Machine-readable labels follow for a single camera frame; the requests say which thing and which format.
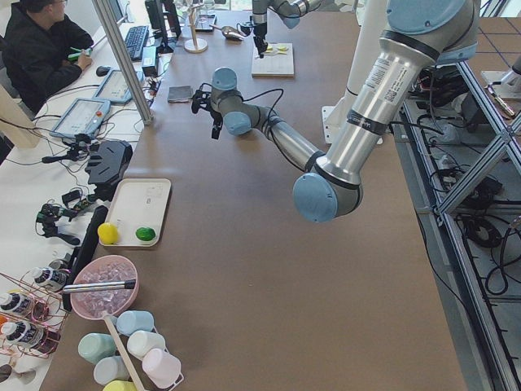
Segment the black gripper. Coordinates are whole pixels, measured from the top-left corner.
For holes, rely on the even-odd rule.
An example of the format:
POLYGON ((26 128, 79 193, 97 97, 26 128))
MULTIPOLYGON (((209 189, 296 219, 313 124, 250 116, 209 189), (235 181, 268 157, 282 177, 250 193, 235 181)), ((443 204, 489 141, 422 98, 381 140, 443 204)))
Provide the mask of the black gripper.
POLYGON ((265 53, 268 49, 268 42, 265 40, 268 28, 267 21, 268 17, 266 15, 251 16, 253 32, 255 35, 254 43, 256 46, 257 54, 260 58, 263 57, 263 53, 265 53))
POLYGON ((223 126, 223 117, 219 112, 215 111, 213 108, 209 108, 209 112, 212 118, 211 138, 218 140, 223 126))

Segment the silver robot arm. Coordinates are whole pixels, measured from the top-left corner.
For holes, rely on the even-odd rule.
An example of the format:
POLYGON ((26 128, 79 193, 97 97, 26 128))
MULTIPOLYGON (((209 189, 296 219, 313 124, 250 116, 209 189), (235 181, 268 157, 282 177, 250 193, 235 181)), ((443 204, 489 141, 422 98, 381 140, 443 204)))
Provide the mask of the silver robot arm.
POLYGON ((295 207, 311 222, 328 222, 361 203, 360 171, 427 67, 475 54, 478 1, 386 1, 376 8, 380 53, 328 152, 322 152, 268 107, 245 103, 231 68, 212 75, 209 106, 230 134, 257 129, 303 171, 292 190, 295 207))
POLYGON ((279 16, 281 21, 289 28, 293 29, 300 18, 311 11, 317 10, 322 2, 318 0, 259 0, 252 1, 252 15, 250 21, 253 27, 253 41, 257 53, 261 59, 268 49, 266 34, 268 32, 268 9, 271 9, 279 16))

